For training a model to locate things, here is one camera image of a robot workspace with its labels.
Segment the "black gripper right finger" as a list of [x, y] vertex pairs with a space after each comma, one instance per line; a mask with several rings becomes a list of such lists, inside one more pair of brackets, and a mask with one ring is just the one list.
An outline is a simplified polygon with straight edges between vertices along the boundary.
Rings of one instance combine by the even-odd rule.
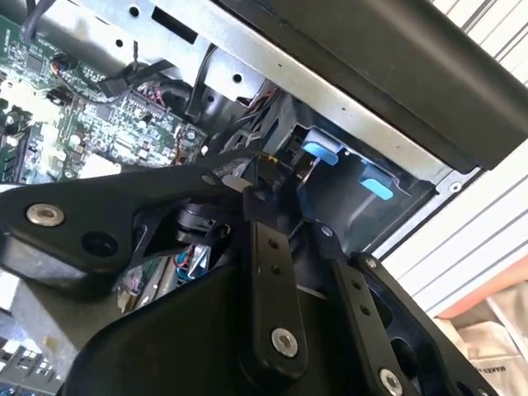
[[300, 181], [284, 184], [283, 202], [308, 283], [336, 310], [340, 366], [354, 395], [496, 393], [377, 259], [343, 252], [310, 212]]

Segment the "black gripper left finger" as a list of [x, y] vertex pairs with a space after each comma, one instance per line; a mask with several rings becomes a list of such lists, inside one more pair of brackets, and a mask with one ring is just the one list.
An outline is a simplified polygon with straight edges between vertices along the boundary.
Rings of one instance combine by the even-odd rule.
[[23, 186], [1, 195], [1, 265], [71, 300], [104, 298], [129, 269], [195, 243], [211, 248], [202, 276], [294, 273], [280, 218], [261, 184], [236, 191], [196, 165]]

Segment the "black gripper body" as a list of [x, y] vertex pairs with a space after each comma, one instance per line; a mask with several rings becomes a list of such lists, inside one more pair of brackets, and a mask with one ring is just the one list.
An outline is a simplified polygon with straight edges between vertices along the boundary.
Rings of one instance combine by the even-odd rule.
[[66, 395], [368, 395], [335, 305], [278, 266], [222, 266], [108, 325]]

